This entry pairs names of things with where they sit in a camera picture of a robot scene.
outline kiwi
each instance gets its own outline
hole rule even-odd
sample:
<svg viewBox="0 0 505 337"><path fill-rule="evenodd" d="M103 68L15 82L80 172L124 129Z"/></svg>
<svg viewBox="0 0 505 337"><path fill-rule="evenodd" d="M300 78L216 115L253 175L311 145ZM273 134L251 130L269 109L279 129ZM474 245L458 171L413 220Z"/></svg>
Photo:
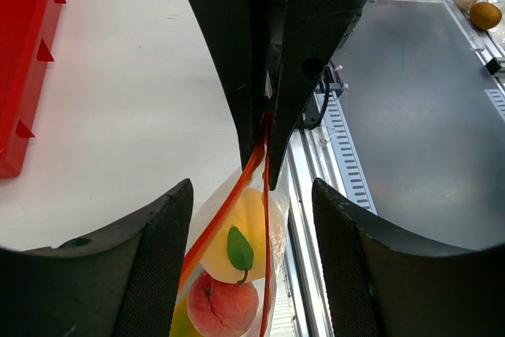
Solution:
<svg viewBox="0 0 505 337"><path fill-rule="evenodd" d="M502 11L494 4L478 2L470 9L470 20L476 28L487 31L502 20Z"/></svg>

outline white table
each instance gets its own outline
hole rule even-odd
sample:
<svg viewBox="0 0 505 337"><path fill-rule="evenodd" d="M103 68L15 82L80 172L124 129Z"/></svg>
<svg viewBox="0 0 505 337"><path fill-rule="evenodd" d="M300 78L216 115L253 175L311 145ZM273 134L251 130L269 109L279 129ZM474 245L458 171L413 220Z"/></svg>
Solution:
<svg viewBox="0 0 505 337"><path fill-rule="evenodd" d="M58 246L184 178L199 207L240 164L187 0L67 0L24 168L0 181L0 245Z"/></svg>

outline screw hole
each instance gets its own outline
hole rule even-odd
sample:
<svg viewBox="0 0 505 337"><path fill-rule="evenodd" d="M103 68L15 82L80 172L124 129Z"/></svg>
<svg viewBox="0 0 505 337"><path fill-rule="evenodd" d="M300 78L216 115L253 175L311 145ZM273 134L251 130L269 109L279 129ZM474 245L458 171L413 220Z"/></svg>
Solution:
<svg viewBox="0 0 505 337"><path fill-rule="evenodd" d="M59 248L64 249L64 248L76 248L78 246L85 246L89 244L92 240L89 238L74 238L73 240L67 241L63 245L61 245Z"/></svg>
<svg viewBox="0 0 505 337"><path fill-rule="evenodd" d="M305 78L310 79L311 81L316 81L321 77L323 68L323 61L314 57L305 59L301 64L301 72Z"/></svg>

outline red plastic bin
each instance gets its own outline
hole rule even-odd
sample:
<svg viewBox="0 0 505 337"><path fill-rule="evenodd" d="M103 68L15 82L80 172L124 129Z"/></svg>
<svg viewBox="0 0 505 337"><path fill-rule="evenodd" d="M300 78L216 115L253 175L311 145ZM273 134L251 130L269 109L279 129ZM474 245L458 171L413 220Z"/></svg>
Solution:
<svg viewBox="0 0 505 337"><path fill-rule="evenodd" d="M23 167L65 0L0 0L0 178Z"/></svg>

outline bag of fruit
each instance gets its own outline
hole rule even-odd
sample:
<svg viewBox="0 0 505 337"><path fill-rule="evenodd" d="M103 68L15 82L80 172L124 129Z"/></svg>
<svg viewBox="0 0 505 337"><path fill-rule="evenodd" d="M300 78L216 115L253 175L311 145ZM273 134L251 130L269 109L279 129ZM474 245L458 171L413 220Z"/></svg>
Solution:
<svg viewBox="0 0 505 337"><path fill-rule="evenodd" d="M270 334L289 200L285 168L268 190L268 130L193 215L170 337Z"/></svg>

